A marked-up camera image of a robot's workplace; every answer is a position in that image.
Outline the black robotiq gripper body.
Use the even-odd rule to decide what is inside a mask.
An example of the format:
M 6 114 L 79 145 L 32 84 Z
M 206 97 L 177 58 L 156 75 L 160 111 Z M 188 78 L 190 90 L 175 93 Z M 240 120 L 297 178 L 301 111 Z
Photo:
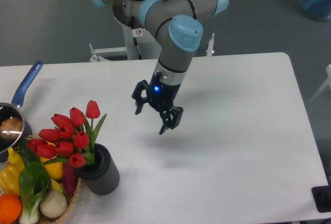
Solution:
M 152 75 L 147 89 L 149 104 L 158 112 L 164 112 L 172 108 L 173 101 L 179 91 L 179 85 L 167 85 L 161 82 L 162 72 Z

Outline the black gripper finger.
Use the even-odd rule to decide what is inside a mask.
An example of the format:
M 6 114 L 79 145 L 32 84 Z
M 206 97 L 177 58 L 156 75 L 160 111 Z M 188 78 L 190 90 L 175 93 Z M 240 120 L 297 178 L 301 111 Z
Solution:
M 176 128 L 182 117 L 184 109 L 182 107 L 171 106 L 167 110 L 159 111 L 160 117 L 163 121 L 159 134 L 162 135 L 168 129 Z
M 142 108 L 145 103 L 149 103 L 148 96 L 142 97 L 142 92 L 143 91 L 148 92 L 148 87 L 149 87 L 148 82 L 146 80 L 142 80 L 137 83 L 137 85 L 132 93 L 132 98 L 136 101 L 136 107 L 137 107 L 136 111 L 135 111 L 135 115 L 138 115 L 141 113 Z

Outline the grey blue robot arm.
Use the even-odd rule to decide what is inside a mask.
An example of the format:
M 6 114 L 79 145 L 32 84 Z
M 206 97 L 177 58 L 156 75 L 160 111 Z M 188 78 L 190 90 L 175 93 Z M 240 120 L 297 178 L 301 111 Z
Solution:
M 93 0 L 104 5 L 116 0 Z M 127 16 L 145 28 L 161 46 L 150 81 L 139 82 L 132 94 L 136 112 L 148 103 L 159 112 L 164 133 L 176 128 L 183 109 L 173 104 L 203 35 L 202 20 L 223 12 L 229 0 L 130 0 Z

